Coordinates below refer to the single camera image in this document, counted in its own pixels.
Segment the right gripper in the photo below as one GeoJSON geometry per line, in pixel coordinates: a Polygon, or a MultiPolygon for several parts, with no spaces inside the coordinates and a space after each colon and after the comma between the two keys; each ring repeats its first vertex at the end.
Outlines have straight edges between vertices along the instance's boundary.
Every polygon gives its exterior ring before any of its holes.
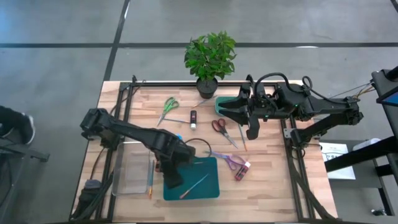
{"type": "Polygon", "coordinates": [[[239,89],[239,96],[236,96],[233,100],[220,103],[219,106],[222,107],[222,110],[243,111],[240,113],[224,113],[224,116],[237,123],[248,123],[250,115],[261,118],[264,121],[267,119],[280,119],[276,102],[271,98],[270,94],[266,93],[263,84],[259,84],[257,88],[255,88],[255,85],[248,83],[242,84],[239,89]]]}

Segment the red handled scissors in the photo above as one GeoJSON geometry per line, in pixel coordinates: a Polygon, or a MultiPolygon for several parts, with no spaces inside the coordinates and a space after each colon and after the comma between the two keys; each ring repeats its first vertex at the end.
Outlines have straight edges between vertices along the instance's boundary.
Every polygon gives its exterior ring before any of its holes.
{"type": "Polygon", "coordinates": [[[233,141],[226,130],[226,121],[224,119],[213,120],[211,125],[216,132],[222,134],[235,148],[238,148],[238,145],[233,141]]]}

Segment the orange paintbrush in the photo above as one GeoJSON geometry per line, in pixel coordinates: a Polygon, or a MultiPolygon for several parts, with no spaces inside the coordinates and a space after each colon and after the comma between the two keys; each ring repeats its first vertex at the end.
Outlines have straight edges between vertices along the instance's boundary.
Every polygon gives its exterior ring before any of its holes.
{"type": "Polygon", "coordinates": [[[195,184],[193,184],[188,190],[186,190],[183,194],[181,194],[179,196],[179,199],[183,199],[185,198],[198,184],[200,184],[201,182],[203,182],[207,177],[209,176],[209,174],[206,174],[204,177],[202,177],[200,180],[198,180],[195,184]]]}
{"type": "Polygon", "coordinates": [[[152,199],[154,172],[155,172],[155,160],[152,161],[151,173],[149,178],[149,193],[148,193],[149,199],[152,199]]]}

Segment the purple handled scissors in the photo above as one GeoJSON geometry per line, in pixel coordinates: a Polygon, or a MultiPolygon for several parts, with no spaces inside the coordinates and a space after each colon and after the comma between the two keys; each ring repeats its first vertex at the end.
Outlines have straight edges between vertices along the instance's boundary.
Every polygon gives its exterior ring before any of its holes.
{"type": "Polygon", "coordinates": [[[224,159],[231,170],[236,170],[246,163],[246,161],[238,155],[234,155],[234,154],[227,155],[227,154],[222,154],[222,153],[214,152],[214,151],[212,151],[212,152],[206,151],[206,153],[209,156],[214,156],[214,157],[224,159]]]}

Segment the teal plastic tray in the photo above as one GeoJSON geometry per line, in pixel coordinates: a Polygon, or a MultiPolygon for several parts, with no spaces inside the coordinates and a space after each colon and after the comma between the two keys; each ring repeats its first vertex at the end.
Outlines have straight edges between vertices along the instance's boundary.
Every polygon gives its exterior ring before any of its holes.
{"type": "Polygon", "coordinates": [[[168,189],[164,185],[163,198],[166,201],[174,200],[195,200],[205,198],[217,198],[220,195],[220,185],[218,180],[218,165],[214,157],[199,157],[193,162],[204,161],[204,164],[182,165],[178,167],[178,172],[183,178],[183,184],[168,189]],[[209,176],[198,184],[185,198],[179,199],[179,196],[188,190],[193,184],[204,177],[209,176]]]}

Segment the green handled scissors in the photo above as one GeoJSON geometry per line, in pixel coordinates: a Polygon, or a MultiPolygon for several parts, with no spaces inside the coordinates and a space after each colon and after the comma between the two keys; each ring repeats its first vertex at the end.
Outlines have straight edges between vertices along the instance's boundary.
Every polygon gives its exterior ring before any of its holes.
{"type": "Polygon", "coordinates": [[[179,107],[179,102],[174,98],[174,97],[170,97],[168,98],[165,103],[164,103],[164,108],[163,108],[163,112],[157,122],[157,126],[162,122],[162,120],[165,118],[165,115],[170,111],[173,110],[175,108],[179,107]]]}

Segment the pink paint bottle white cap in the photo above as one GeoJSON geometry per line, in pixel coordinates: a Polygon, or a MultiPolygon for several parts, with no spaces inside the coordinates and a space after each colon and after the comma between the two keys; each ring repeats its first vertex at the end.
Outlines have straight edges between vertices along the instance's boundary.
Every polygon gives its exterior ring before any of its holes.
{"type": "Polygon", "coordinates": [[[248,172],[249,168],[250,168],[251,164],[249,162],[245,162],[237,171],[237,173],[235,174],[234,178],[237,181],[241,181],[243,179],[243,177],[246,175],[246,173],[248,172]]]}

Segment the small green plastic bin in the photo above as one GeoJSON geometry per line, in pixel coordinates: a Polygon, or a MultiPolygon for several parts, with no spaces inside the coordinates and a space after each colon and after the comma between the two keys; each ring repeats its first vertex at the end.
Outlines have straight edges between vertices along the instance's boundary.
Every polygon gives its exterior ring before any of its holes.
{"type": "Polygon", "coordinates": [[[219,110],[222,109],[222,107],[219,106],[220,103],[223,103],[228,100],[233,100],[235,96],[217,96],[215,100],[215,111],[216,114],[220,117],[223,117],[223,115],[219,112],[219,110]]]}

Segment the black plant pot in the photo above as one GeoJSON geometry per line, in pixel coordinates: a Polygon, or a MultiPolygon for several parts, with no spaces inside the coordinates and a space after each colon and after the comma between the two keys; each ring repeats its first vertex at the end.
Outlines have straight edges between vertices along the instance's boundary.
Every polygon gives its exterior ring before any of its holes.
{"type": "Polygon", "coordinates": [[[201,80],[199,78],[196,82],[196,87],[203,99],[210,99],[218,88],[218,81],[216,78],[212,80],[201,80]]]}

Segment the clear plastic tray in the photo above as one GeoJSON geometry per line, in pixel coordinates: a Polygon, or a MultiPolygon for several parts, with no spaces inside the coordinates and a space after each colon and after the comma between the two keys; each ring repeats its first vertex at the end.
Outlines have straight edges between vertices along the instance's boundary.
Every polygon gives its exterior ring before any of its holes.
{"type": "Polygon", "coordinates": [[[120,143],[116,152],[112,194],[145,194],[149,185],[150,151],[143,143],[130,141],[120,143]]]}

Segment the green leafy artificial plant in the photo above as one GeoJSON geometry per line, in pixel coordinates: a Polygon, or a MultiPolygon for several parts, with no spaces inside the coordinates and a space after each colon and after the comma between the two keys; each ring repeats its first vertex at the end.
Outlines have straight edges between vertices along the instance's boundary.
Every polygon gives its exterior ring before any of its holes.
{"type": "Polygon", "coordinates": [[[236,41],[223,30],[191,39],[184,55],[185,67],[201,81],[222,80],[235,72],[236,41]]]}

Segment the white printed paper sheet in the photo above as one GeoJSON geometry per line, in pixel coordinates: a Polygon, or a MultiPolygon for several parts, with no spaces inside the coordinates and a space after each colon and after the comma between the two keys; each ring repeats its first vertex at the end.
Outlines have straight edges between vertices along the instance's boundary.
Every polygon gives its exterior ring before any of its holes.
{"type": "MultiPolygon", "coordinates": [[[[322,147],[322,157],[325,162],[330,161],[336,157],[342,156],[348,153],[347,145],[345,144],[335,144],[328,142],[320,142],[322,147]]],[[[355,174],[353,168],[345,167],[343,169],[335,170],[333,172],[327,172],[329,179],[339,179],[339,180],[355,180],[355,174]]]]}

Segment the black metal floor stand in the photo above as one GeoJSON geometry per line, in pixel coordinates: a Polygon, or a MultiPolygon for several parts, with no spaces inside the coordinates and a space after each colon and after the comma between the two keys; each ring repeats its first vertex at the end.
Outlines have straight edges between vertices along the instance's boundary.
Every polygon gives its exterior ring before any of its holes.
{"type": "Polygon", "coordinates": [[[13,153],[19,156],[29,156],[30,158],[38,159],[40,162],[47,162],[50,157],[49,153],[40,152],[35,148],[20,144],[7,137],[0,137],[0,153],[13,153]]]}

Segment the blue screen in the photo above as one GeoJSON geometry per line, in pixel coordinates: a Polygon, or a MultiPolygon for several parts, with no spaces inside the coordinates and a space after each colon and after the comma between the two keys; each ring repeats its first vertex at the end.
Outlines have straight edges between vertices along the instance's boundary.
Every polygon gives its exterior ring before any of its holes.
{"type": "Polygon", "coordinates": [[[382,105],[398,107],[398,92],[389,94],[386,93],[380,96],[376,102],[382,105]]]}

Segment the person's foot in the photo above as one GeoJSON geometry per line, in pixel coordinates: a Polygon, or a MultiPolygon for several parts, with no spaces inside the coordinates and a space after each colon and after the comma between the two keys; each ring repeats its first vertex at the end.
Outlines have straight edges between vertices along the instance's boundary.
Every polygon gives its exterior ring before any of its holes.
{"type": "Polygon", "coordinates": [[[0,137],[4,138],[12,131],[18,131],[21,143],[29,145],[35,137],[32,116],[0,105],[0,137]]]}

